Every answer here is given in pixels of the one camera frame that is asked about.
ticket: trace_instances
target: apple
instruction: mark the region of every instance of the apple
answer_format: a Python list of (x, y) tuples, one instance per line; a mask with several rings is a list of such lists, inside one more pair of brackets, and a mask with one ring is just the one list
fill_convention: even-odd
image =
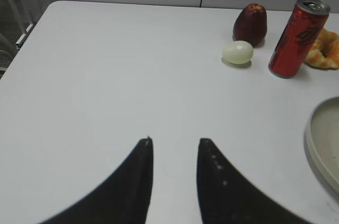
[(267, 33), (267, 14), (265, 8), (256, 3), (247, 5), (233, 26), (234, 40), (244, 40), (252, 46), (258, 45)]

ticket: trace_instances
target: aluminum can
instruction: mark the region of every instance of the aluminum can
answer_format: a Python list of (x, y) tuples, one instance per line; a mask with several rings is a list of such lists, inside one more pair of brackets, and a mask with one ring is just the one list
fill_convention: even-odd
[(330, 10), (321, 0), (297, 0), (269, 62), (273, 74), (290, 78), (298, 72)]

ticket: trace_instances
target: plate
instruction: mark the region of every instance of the plate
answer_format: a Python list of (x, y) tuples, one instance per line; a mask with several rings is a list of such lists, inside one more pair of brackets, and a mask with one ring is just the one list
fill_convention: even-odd
[(306, 143), (317, 169), (339, 193), (339, 97), (324, 100), (312, 111)]

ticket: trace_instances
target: white table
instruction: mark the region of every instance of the white table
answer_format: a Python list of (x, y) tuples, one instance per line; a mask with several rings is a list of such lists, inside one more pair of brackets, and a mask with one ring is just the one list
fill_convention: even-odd
[[(154, 140), (148, 224), (201, 223), (198, 143), (210, 137), (253, 184), (301, 217), (338, 223), (306, 160), (311, 110), (339, 95), (337, 71), (267, 64), (289, 12), (268, 12), (247, 69), (226, 66), (239, 10), (56, 2), (0, 80), (0, 223), (37, 223)], [(329, 30), (339, 30), (332, 14)]]

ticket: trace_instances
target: white egg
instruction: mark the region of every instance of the white egg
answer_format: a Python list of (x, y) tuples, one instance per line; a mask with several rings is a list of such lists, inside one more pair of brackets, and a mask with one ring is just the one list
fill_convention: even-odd
[(222, 57), (232, 64), (244, 64), (252, 59), (253, 47), (243, 40), (233, 41), (223, 48)]

